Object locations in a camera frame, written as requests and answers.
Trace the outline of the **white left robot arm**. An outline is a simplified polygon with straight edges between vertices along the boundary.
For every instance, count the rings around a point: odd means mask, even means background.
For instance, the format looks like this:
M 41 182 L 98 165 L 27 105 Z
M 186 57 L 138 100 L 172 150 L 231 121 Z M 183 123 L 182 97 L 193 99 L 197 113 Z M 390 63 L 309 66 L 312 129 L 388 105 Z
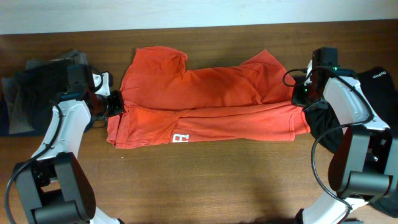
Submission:
M 16 164 L 8 182 L 16 185 L 29 223 L 122 222 L 96 206 L 77 156 L 89 123 L 119 115 L 123 109 L 117 90 L 108 96 L 89 90 L 58 96 L 40 147 L 28 161 Z

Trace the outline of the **orange t-shirt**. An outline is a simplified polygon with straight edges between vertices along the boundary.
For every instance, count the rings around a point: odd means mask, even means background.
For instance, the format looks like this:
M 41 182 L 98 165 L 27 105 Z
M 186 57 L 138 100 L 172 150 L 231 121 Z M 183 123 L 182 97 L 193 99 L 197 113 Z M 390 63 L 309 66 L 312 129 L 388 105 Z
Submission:
M 187 59 L 169 47 L 136 50 L 120 88 L 124 112 L 108 121 L 110 144 L 292 141 L 310 131 L 291 102 L 293 79 L 268 51 L 232 67 L 189 70 Z

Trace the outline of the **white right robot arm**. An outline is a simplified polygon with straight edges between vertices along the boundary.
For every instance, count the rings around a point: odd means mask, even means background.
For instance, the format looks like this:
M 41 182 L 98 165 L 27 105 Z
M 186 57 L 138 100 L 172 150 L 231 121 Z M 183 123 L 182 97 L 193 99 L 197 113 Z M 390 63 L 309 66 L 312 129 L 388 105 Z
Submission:
M 293 104 L 315 122 L 311 167 L 322 195 L 295 223 L 346 223 L 359 207 L 397 193 L 397 91 L 383 68 L 356 74 L 334 66 L 308 68 Z

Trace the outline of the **dark folded shirt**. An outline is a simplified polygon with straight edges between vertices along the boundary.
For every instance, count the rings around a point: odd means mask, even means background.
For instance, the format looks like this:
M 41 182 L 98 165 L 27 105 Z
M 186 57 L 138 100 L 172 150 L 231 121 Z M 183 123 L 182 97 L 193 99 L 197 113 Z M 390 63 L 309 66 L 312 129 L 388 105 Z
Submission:
M 39 135 L 46 133 L 52 119 L 52 104 L 56 95 L 66 88 L 68 59 L 16 72 L 14 77 L 22 93 L 22 110 L 27 121 Z

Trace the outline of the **black adidas jacket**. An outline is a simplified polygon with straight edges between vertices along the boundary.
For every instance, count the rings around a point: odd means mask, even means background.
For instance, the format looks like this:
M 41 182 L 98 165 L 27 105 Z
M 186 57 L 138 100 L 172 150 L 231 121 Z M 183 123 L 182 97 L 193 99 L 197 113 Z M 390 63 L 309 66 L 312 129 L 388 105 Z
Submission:
M 383 67 L 374 67 L 358 74 L 361 89 L 379 117 L 397 133 L 397 90 L 389 72 Z M 340 125 L 332 108 L 315 110 L 305 114 L 310 133 L 316 139 L 325 131 Z M 371 204 L 376 210 L 397 218 L 397 192 L 391 197 L 380 198 Z

